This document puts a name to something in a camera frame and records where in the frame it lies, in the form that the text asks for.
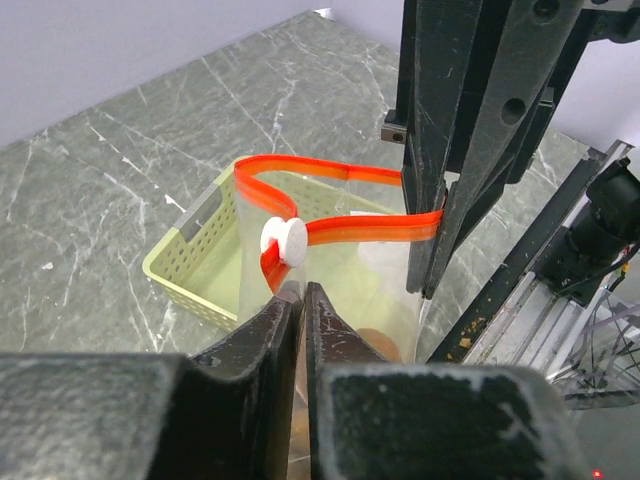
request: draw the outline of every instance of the orange strip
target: orange strip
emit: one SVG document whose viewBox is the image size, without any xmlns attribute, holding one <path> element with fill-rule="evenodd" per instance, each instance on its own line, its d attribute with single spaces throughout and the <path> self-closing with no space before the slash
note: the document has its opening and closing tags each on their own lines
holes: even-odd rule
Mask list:
<svg viewBox="0 0 640 480">
<path fill-rule="evenodd" d="M 402 186 L 400 171 L 318 160 L 291 155 L 256 155 L 236 162 L 237 191 L 255 206 L 285 220 L 298 216 L 294 201 L 277 188 L 254 178 L 269 171 Z M 433 238 L 442 210 L 418 215 L 362 215 L 329 217 L 307 224 L 309 246 L 340 242 L 417 242 Z M 280 288 L 289 267 L 280 262 L 278 246 L 272 245 L 260 258 L 262 272 L 273 293 Z"/>
</svg>

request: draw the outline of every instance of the screw hole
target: screw hole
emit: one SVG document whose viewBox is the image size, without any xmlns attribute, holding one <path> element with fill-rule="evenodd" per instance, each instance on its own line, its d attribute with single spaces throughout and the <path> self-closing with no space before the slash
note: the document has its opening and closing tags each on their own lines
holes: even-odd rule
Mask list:
<svg viewBox="0 0 640 480">
<path fill-rule="evenodd" d="M 548 23 L 555 18 L 560 10 L 558 0 L 538 0 L 533 4 L 533 13 L 538 17 L 539 23 Z"/>
<path fill-rule="evenodd" d="M 526 105 L 519 98 L 507 100 L 502 107 L 502 121 L 507 125 L 515 125 L 520 121 L 526 110 Z"/>
</svg>

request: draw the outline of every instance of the white wall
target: white wall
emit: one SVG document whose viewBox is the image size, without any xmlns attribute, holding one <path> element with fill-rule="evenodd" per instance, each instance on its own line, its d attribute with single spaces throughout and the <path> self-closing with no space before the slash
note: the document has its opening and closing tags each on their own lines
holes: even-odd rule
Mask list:
<svg viewBox="0 0 640 480">
<path fill-rule="evenodd" d="M 404 0 L 333 0 L 333 17 L 399 51 Z M 616 139 L 640 145 L 640 42 L 591 43 L 552 126 L 606 150 Z"/>
<path fill-rule="evenodd" d="M 329 0 L 0 5 L 0 146 Z"/>
</svg>

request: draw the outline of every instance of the gray marble surface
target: gray marble surface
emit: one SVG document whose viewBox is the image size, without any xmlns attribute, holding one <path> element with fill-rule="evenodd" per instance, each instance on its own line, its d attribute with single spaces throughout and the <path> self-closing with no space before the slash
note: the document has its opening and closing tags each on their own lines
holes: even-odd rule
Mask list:
<svg viewBox="0 0 640 480">
<path fill-rule="evenodd" d="M 280 152 L 399 168 L 379 140 L 397 55 L 306 13 L 0 152 L 0 350 L 183 351 L 221 337 L 142 259 L 232 159 Z M 521 184 L 459 250 L 424 357 L 585 148 L 550 132 Z"/>
</svg>

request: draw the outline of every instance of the marble table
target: marble table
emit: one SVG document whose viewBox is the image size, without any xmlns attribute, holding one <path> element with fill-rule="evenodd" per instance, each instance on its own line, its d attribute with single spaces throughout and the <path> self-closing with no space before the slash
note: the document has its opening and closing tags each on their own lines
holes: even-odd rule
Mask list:
<svg viewBox="0 0 640 480">
<path fill-rule="evenodd" d="M 234 158 L 399 168 L 379 140 L 398 57 L 309 12 L 0 152 L 0 350 L 194 353 L 222 333 L 168 301 L 146 253 Z M 586 151 L 549 132 L 459 249 L 421 337 L 437 345 Z"/>
</svg>

